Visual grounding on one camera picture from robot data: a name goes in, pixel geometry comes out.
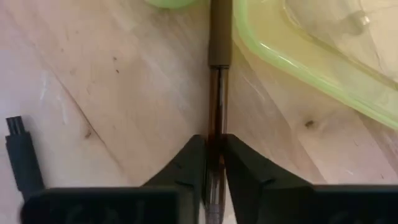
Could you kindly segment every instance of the brown tube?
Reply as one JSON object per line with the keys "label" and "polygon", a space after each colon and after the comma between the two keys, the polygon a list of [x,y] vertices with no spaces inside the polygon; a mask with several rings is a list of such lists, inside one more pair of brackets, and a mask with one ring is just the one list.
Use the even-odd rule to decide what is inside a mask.
{"label": "brown tube", "polygon": [[228,69],[210,73],[210,118],[206,170],[206,224],[221,224],[225,206],[225,168],[221,142],[226,134]]}
{"label": "brown tube", "polygon": [[206,224],[222,224],[225,207],[225,168],[222,140],[226,134],[228,69],[232,51],[232,0],[211,0],[208,64],[210,112],[206,162]]}

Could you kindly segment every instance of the wooden table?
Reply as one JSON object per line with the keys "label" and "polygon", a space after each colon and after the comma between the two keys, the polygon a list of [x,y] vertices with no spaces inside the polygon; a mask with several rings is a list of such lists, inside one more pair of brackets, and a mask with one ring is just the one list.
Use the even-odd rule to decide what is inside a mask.
{"label": "wooden table", "polygon": [[[1,0],[0,133],[22,115],[48,187],[138,186],[208,115],[208,5]],[[239,39],[236,43],[243,46]],[[314,183],[398,183],[397,133],[234,46],[229,132]],[[17,223],[0,138],[0,223]],[[227,198],[225,222],[234,223]]]}

